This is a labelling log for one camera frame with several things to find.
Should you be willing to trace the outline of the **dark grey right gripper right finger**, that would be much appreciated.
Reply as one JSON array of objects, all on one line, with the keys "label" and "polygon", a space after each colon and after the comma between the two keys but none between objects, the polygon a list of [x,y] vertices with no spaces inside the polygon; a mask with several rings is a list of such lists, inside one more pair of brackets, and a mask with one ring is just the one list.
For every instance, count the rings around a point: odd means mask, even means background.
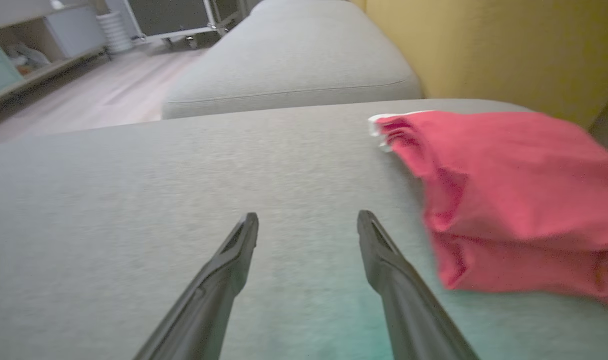
[{"label": "dark grey right gripper right finger", "polygon": [[381,297],[396,360],[476,360],[449,314],[370,210],[358,214],[367,281]]}]

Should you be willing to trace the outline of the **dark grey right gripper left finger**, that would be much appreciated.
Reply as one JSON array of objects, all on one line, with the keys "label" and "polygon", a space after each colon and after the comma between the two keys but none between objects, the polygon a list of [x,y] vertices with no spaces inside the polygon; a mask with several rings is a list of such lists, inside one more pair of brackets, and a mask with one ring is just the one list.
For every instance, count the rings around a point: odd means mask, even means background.
[{"label": "dark grey right gripper left finger", "polygon": [[255,212],[235,224],[135,355],[137,360],[217,360],[234,299],[248,278],[259,229]]}]

